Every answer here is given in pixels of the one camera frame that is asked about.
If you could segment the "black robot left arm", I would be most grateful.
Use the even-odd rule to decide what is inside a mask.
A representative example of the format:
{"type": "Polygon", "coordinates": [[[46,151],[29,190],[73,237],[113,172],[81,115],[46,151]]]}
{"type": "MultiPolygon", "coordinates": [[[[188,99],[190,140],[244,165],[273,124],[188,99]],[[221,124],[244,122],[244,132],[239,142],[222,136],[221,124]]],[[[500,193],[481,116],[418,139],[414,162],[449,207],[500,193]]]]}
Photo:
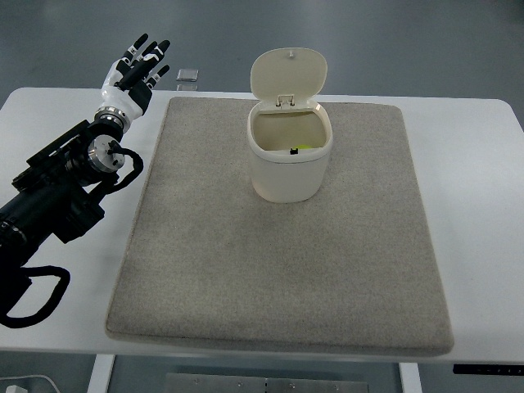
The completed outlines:
{"type": "Polygon", "coordinates": [[[70,283],[58,266],[29,267],[29,259],[51,235],[64,243],[82,237],[103,219],[104,197],[127,187],[143,171],[142,157],[120,145],[129,129],[126,112],[103,106],[31,156],[15,177],[18,191],[1,208],[1,324],[27,328],[48,318],[70,283]],[[54,277],[47,302],[30,316],[12,317],[33,278],[54,277]]]}

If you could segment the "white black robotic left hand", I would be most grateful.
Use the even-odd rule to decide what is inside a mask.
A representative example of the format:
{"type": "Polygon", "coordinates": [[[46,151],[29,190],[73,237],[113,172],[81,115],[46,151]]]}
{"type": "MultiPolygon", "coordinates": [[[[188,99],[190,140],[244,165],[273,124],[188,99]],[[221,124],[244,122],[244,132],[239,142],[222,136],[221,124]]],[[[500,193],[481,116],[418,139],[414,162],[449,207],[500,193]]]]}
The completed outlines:
{"type": "Polygon", "coordinates": [[[160,63],[170,47],[169,40],[147,43],[148,34],[140,36],[110,67],[102,84],[102,105],[114,107],[132,121],[147,111],[152,90],[169,72],[160,63]]]}

